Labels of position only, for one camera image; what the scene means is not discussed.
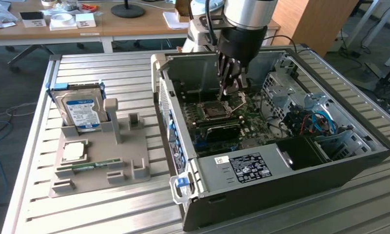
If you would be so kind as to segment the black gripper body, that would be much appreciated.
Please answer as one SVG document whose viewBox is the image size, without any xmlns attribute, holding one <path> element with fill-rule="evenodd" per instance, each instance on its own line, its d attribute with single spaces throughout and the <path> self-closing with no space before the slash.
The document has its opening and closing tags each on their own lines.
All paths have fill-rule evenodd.
<svg viewBox="0 0 390 234">
<path fill-rule="evenodd" d="M 240 27 L 224 28 L 217 44 L 219 65 L 235 59 L 240 61 L 241 67 L 248 67 L 259 54 L 267 31 L 268 26 L 257 30 Z"/>
</svg>

